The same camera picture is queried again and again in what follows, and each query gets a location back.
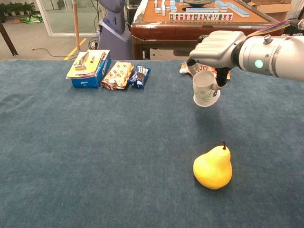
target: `humanoid robot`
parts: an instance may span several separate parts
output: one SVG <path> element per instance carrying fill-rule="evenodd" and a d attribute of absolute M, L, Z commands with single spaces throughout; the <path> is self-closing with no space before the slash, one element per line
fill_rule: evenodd
<path fill-rule="evenodd" d="M 134 59 L 131 33 L 125 29 L 125 0 L 98 0 L 106 8 L 106 16 L 97 29 L 98 49 L 111 51 L 112 59 Z"/>

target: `green indicator light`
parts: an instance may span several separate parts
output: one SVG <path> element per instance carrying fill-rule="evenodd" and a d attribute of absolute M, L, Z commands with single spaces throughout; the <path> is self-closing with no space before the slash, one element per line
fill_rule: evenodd
<path fill-rule="evenodd" d="M 258 59 L 258 60 L 256 60 L 255 65 L 256 65 L 256 68 L 262 68 L 263 61 L 261 59 Z"/>

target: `wooden pole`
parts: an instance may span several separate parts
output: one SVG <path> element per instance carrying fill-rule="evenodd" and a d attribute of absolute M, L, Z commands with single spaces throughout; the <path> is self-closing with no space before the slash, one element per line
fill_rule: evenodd
<path fill-rule="evenodd" d="M 0 21 L 0 33 L 2 34 L 2 36 L 3 36 L 3 38 L 4 38 L 5 42 L 6 42 L 6 44 L 9 46 L 11 54 L 13 56 L 17 56 L 18 53 L 17 53 L 17 51 L 16 51 L 13 43 L 11 42 L 10 37 L 7 34 L 7 32 L 6 32 L 5 28 L 4 28 L 4 26 L 2 25 L 1 21 Z"/>
<path fill-rule="evenodd" d="M 78 29 L 78 14 L 77 14 L 77 3 L 76 3 L 76 0 L 72 0 L 72 3 L 73 3 L 74 25 L 75 25 L 75 34 L 76 34 L 77 49 L 80 50 L 79 29 Z"/>

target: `candy wrapper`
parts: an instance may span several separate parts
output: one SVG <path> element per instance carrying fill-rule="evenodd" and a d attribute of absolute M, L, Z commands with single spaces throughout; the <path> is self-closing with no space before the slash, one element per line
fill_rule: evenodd
<path fill-rule="evenodd" d="M 144 84 L 146 83 L 150 72 L 151 69 L 137 65 L 135 72 L 129 78 L 128 83 L 132 86 L 142 89 L 144 88 Z"/>
<path fill-rule="evenodd" d="M 132 63 L 117 61 L 101 81 L 101 85 L 112 90 L 124 89 L 134 66 Z"/>
<path fill-rule="evenodd" d="M 199 67 L 200 67 L 200 68 L 199 68 L 199 71 L 208 70 L 208 71 L 211 71 L 211 72 L 213 73 L 214 77 L 217 77 L 217 71 L 216 71 L 215 68 L 213 68 L 213 67 L 211 67 L 211 66 L 199 64 L 199 63 L 197 63 L 197 64 L 198 64 Z M 187 73 L 191 74 L 190 71 L 188 70 L 187 63 L 182 63 L 181 68 L 180 68 L 180 73 L 181 73 L 181 74 L 187 74 Z M 231 78 L 230 78 L 230 71 L 229 71 L 229 73 L 228 73 L 228 75 L 227 75 L 227 80 L 230 80 L 230 79 L 231 79 Z"/>

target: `white paper cup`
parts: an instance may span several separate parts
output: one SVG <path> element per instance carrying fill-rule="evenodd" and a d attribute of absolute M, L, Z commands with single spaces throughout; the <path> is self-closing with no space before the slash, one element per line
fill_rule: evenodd
<path fill-rule="evenodd" d="M 219 99 L 220 91 L 213 90 L 217 87 L 216 79 L 212 72 L 202 70 L 193 76 L 194 102 L 201 107 L 209 107 Z"/>

